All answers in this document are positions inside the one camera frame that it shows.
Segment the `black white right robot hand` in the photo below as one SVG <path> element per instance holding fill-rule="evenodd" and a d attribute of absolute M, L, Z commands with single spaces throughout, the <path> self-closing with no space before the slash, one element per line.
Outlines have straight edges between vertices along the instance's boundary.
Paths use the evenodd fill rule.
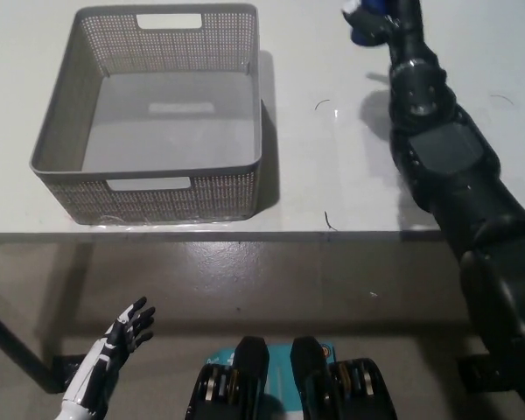
<path fill-rule="evenodd" d="M 424 39 L 419 1 L 346 1 L 341 13 L 351 26 L 351 40 L 362 47 L 387 45 L 393 66 L 410 60 L 439 65 Z"/>

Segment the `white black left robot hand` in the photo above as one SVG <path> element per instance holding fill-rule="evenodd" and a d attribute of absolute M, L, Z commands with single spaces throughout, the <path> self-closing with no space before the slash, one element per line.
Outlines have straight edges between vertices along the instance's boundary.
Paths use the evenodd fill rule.
<path fill-rule="evenodd" d="M 155 308 L 141 297 L 128 306 L 85 355 L 63 395 L 60 419 L 103 419 L 131 354 L 151 340 Z"/>

